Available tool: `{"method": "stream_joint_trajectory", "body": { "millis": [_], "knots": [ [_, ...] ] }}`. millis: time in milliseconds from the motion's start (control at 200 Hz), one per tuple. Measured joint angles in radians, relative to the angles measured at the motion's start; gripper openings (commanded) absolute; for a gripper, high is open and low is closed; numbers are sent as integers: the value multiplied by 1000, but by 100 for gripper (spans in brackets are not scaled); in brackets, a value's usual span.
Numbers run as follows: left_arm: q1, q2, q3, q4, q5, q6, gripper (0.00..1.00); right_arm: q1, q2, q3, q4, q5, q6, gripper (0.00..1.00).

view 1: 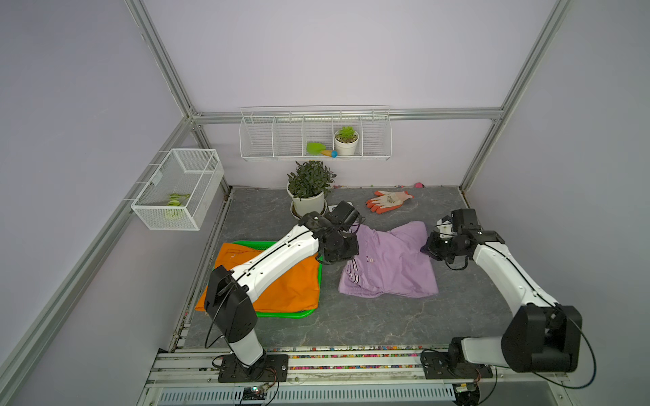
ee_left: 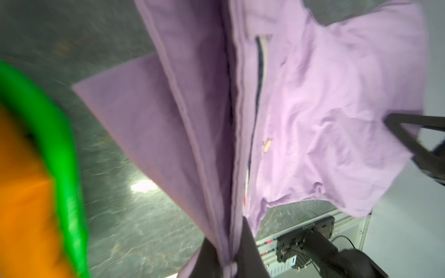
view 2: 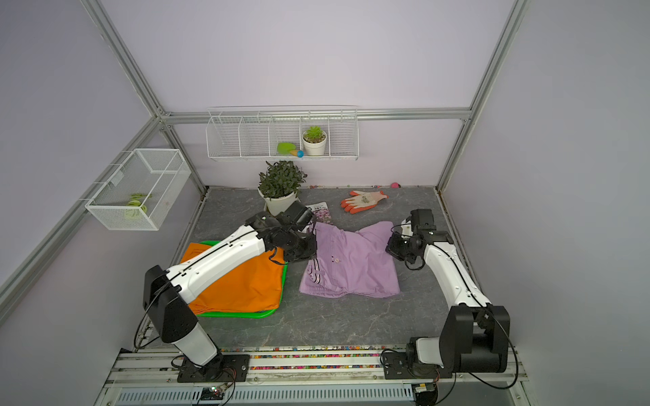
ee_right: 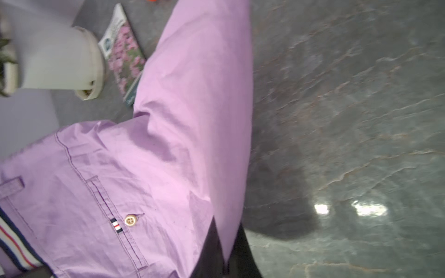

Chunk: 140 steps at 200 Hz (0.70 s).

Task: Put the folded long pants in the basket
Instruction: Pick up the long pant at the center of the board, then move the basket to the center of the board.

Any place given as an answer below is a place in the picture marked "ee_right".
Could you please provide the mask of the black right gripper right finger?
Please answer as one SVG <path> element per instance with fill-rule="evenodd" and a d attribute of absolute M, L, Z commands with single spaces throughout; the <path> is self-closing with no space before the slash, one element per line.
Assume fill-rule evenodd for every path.
<path fill-rule="evenodd" d="M 228 262 L 229 278 L 262 278 L 250 250 L 243 225 L 239 226 Z"/>

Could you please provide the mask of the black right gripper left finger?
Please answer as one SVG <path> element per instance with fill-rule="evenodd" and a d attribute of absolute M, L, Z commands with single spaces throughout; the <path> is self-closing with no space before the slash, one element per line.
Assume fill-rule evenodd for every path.
<path fill-rule="evenodd" d="M 203 244 L 198 262 L 190 278 L 222 278 L 225 262 L 218 235 L 216 222 L 213 219 Z"/>

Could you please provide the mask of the purple garment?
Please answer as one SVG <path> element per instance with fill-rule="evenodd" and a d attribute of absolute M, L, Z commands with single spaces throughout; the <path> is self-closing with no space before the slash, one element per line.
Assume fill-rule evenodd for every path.
<path fill-rule="evenodd" d="M 228 278 L 250 158 L 250 2 L 178 1 L 133 111 L 1 162 L 3 278 L 190 278 L 213 219 Z"/>

